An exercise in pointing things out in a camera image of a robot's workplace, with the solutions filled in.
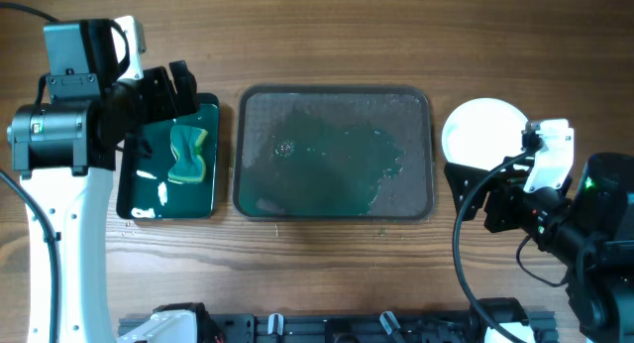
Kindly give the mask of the white plate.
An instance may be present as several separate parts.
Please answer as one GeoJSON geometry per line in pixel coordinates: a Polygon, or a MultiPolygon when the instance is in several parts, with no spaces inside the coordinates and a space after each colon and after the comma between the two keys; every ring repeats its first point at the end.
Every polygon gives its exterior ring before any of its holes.
{"type": "Polygon", "coordinates": [[[506,157],[521,153],[528,118],[512,104],[477,98],[457,107],[446,120],[441,137],[448,163],[490,171],[506,157]]]}

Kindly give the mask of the green yellow sponge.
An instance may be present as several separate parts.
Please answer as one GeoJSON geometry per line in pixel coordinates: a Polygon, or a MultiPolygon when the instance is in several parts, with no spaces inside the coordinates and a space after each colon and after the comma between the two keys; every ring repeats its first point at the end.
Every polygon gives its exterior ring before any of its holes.
{"type": "Polygon", "coordinates": [[[204,145],[208,132],[204,129],[174,125],[170,130],[170,149],[175,158],[167,176],[170,181],[198,184],[204,181],[207,165],[204,145]]]}

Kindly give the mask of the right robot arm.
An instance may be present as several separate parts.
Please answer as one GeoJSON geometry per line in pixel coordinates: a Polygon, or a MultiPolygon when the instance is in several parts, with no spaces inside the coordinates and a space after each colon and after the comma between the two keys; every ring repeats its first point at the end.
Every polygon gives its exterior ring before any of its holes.
{"type": "Polygon", "coordinates": [[[574,198],[564,188],[523,190],[534,162],[507,158],[492,171],[446,164],[454,197],[452,250],[461,288],[491,328],[500,321],[479,302],[462,265],[460,234],[484,210],[491,233],[521,229],[540,251],[567,268],[561,280],[581,333],[592,342],[633,339],[633,159],[617,153],[591,156],[574,198]]]}

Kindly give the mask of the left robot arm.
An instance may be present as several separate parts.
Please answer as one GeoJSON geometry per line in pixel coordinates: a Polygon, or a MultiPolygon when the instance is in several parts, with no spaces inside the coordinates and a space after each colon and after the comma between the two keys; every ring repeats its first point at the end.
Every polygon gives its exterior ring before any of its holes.
{"type": "Polygon", "coordinates": [[[28,209],[32,342],[111,342],[105,227],[117,148],[142,126],[195,113],[183,61],[144,68],[140,22],[52,21],[50,69],[7,130],[28,209]]]}

